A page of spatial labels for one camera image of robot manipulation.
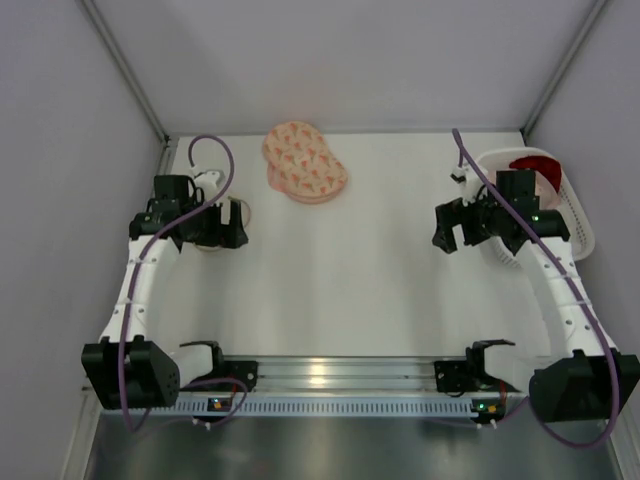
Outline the white round mesh laundry bag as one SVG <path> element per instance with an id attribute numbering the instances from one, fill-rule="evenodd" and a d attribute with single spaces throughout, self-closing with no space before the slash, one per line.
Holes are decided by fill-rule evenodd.
<path id="1" fill-rule="evenodd" d="M 249 207 L 249 204 L 241 199 L 238 199 L 242 202 L 242 213 L 243 213 L 243 223 L 244 223 L 244 229 L 248 226 L 249 221 L 251 220 L 251 208 Z M 230 249 L 230 250 L 234 250 L 234 249 L 239 249 L 241 247 L 221 247 L 221 246 L 197 246 L 200 249 L 205 249 L 205 250 L 216 250 L 216 249 Z"/>

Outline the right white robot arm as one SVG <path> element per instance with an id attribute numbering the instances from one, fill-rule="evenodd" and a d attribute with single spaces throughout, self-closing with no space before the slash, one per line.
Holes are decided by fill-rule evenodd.
<path id="1" fill-rule="evenodd" d="M 435 209 L 434 246 L 456 251 L 491 243 L 525 275 L 545 325 L 550 351 L 516 340 L 477 340 L 467 347 L 464 387 L 504 384 L 528 397 L 544 423 L 612 420 L 639 381 L 639 359 L 622 354 L 601 326 L 575 266 L 574 221 L 561 184 L 535 169 L 454 169 L 461 195 Z"/>

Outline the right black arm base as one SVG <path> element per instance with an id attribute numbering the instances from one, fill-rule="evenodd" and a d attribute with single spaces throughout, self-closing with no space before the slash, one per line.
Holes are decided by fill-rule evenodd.
<path id="1" fill-rule="evenodd" d="M 433 366 L 439 393 L 459 397 L 495 387 L 495 381 L 468 360 L 439 360 Z"/>

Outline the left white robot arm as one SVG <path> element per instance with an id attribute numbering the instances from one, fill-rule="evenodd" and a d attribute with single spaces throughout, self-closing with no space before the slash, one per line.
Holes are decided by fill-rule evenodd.
<path id="1" fill-rule="evenodd" d="M 129 224 L 126 271 L 99 340 L 84 346 L 81 364 L 107 410 L 170 407 L 191 382 L 224 372 L 212 340 L 161 346 L 153 335 L 169 277 L 187 246 L 238 249 L 248 242 L 242 205 L 222 218 L 227 183 L 220 170 L 195 176 L 157 175 L 144 211 Z"/>

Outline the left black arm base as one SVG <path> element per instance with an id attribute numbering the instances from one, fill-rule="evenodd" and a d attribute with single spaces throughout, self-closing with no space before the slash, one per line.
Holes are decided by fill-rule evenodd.
<path id="1" fill-rule="evenodd" d="M 241 381 L 252 392 L 257 384 L 259 364 L 256 360 L 230 360 L 227 358 L 215 378 L 231 378 Z M 213 387 L 214 392 L 242 393 L 240 386 L 233 383 L 221 383 Z"/>

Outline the pink floral laundry bag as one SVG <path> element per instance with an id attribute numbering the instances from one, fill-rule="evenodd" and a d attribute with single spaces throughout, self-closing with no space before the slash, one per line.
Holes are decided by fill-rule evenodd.
<path id="1" fill-rule="evenodd" d="M 349 175 L 313 125 L 289 121 L 266 135 L 262 154 L 270 187 L 303 204 L 321 204 L 337 197 Z"/>

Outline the white plastic laundry basket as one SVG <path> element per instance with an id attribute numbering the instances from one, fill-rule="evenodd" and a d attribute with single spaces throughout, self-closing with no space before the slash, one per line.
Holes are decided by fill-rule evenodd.
<path id="1" fill-rule="evenodd" d="M 487 179 L 494 184 L 498 171 L 516 170 L 511 169 L 509 164 L 517 158 L 528 155 L 545 155 L 557 160 L 548 152 L 538 148 L 517 147 L 484 152 L 476 159 L 476 163 L 486 175 Z M 559 192 L 562 203 L 558 209 L 555 210 L 562 215 L 569 229 L 573 258 L 575 261 L 580 261 L 586 259 L 593 252 L 596 245 L 595 235 L 563 167 L 562 170 L 563 178 Z"/>

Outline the pink garment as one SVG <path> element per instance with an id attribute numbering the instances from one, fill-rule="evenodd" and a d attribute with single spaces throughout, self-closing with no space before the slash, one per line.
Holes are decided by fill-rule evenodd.
<path id="1" fill-rule="evenodd" d="M 535 195 L 539 197 L 540 209 L 558 209 L 562 199 L 553 185 L 540 172 L 536 172 L 535 180 Z"/>

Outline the red garment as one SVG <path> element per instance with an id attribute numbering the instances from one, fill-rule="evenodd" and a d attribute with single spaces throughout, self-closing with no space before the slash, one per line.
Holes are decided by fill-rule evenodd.
<path id="1" fill-rule="evenodd" d="M 546 179 L 555 194 L 560 192 L 563 170 L 561 164 L 554 158 L 545 155 L 528 155 L 513 160 L 509 167 L 516 170 L 535 170 Z"/>

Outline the aluminium mounting rail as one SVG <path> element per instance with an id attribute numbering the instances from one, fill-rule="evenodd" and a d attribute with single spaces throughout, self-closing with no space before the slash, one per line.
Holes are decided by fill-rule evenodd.
<path id="1" fill-rule="evenodd" d="M 250 356 L 228 355 L 225 360 L 256 360 L 258 380 L 254 392 L 295 393 L 425 393 L 437 391 L 434 362 L 463 357 L 354 357 L 354 356 Z M 495 381 L 489 391 L 463 395 L 512 393 L 510 385 Z"/>

